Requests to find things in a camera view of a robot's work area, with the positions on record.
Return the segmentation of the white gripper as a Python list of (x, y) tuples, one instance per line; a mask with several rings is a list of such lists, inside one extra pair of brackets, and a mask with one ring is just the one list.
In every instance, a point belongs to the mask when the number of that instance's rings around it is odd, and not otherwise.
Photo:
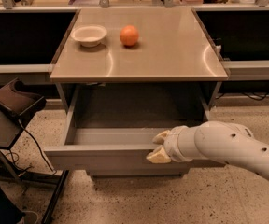
[(190, 162), (202, 160), (204, 156), (197, 149), (194, 142), (196, 127), (177, 126), (171, 131), (165, 130), (155, 135), (154, 144), (159, 144), (146, 159), (153, 164), (175, 162)]

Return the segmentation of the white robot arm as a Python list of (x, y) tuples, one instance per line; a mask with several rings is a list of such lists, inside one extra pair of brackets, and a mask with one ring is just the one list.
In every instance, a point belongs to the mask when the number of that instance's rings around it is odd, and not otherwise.
[(244, 125), (208, 121), (199, 126), (176, 126), (157, 134), (158, 146), (146, 159), (161, 164), (211, 160), (251, 171), (269, 181), (269, 145), (254, 138)]

